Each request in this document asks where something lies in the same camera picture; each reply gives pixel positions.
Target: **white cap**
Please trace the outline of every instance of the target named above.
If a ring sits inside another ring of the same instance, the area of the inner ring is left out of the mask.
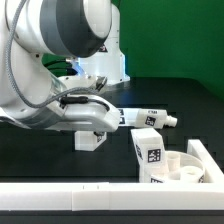
[[[171,127],[175,127],[177,124],[177,118],[172,117],[172,116],[167,116],[164,124],[171,126]]]

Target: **white tube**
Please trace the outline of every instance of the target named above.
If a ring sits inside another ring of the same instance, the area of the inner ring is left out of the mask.
[[[139,109],[135,127],[162,129],[164,125],[175,127],[176,124],[177,118],[167,116],[166,110]]]

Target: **black cable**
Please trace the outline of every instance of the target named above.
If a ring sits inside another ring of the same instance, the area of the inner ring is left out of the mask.
[[[106,108],[107,112],[110,110],[110,107],[106,103],[104,103],[103,101],[95,100],[95,99],[89,99],[88,102],[98,103],[98,104],[104,106]]]
[[[48,63],[45,63],[44,66],[48,67],[50,65],[55,65],[55,64],[58,64],[58,63],[62,63],[62,62],[66,62],[66,59],[58,59],[58,60],[50,61]]]
[[[95,100],[95,99],[89,99],[86,96],[79,96],[79,97],[62,97],[60,99],[60,103],[62,105],[67,105],[67,104],[86,104],[86,103],[97,103],[105,107],[107,111],[110,110],[110,107],[104,103],[103,101],[100,100]]]
[[[49,71],[65,71],[67,75],[77,75],[78,72],[73,68],[47,68]]]

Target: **cable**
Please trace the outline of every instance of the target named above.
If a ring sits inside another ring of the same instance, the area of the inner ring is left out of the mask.
[[[48,68],[49,71],[65,71],[67,75],[77,75],[78,72],[73,68]]]
[[[105,107],[107,111],[110,110],[110,107],[104,103],[103,101],[96,100],[96,99],[89,99],[86,96],[79,96],[79,97],[62,97],[60,99],[60,103],[62,105],[67,104],[86,104],[86,103],[97,103]]]
[[[70,64],[70,63],[66,62],[66,59],[59,59],[59,60],[50,61],[50,62],[44,64],[44,67],[48,67],[48,66],[63,63],[63,62],[66,63],[66,64]]]
[[[107,111],[110,110],[110,107],[109,107],[106,103],[104,103],[103,101],[100,101],[100,100],[94,100],[94,99],[89,99],[88,102],[91,102],[91,103],[98,103],[98,104],[104,106],[104,107],[106,108]]]
[[[29,106],[31,108],[43,108],[43,107],[47,106],[48,104],[52,103],[53,101],[59,100],[61,97],[65,96],[67,94],[70,94],[70,93],[77,93],[77,92],[80,92],[80,91],[84,91],[84,92],[91,93],[91,94],[97,94],[98,92],[93,90],[93,89],[84,88],[84,87],[76,87],[76,88],[66,90],[62,93],[59,93],[56,96],[53,96],[52,98],[47,99],[43,103],[39,103],[39,104],[31,103],[28,99],[26,99],[26,97],[20,91],[20,89],[19,89],[19,87],[16,83],[16,80],[15,80],[15,77],[14,77],[14,74],[13,74],[13,71],[12,71],[12,65],[11,65],[12,42],[13,42],[13,39],[14,39],[16,26],[17,26],[17,23],[18,23],[18,20],[19,20],[19,16],[21,14],[21,11],[22,11],[26,1],[27,0],[21,0],[20,3],[19,3],[19,6],[18,6],[18,8],[15,12],[15,15],[14,15],[14,18],[13,18],[13,21],[12,21],[12,25],[11,25],[11,28],[10,28],[10,32],[9,32],[8,42],[6,44],[6,55],[5,55],[6,71],[7,71],[7,74],[8,74],[8,78],[9,78],[9,81],[12,85],[13,90],[17,93],[19,98],[27,106]]]

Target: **white block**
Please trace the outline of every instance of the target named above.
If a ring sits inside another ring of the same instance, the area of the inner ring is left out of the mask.
[[[167,173],[162,136],[153,128],[131,130],[139,165],[148,174]]]
[[[108,210],[109,183],[83,184],[72,193],[72,210]]]
[[[75,132],[75,150],[94,151],[107,139],[107,133],[96,136],[92,131]]]
[[[224,184],[224,175],[214,159],[208,153],[200,140],[189,140],[187,153],[197,157],[205,166],[206,183],[220,183]]]

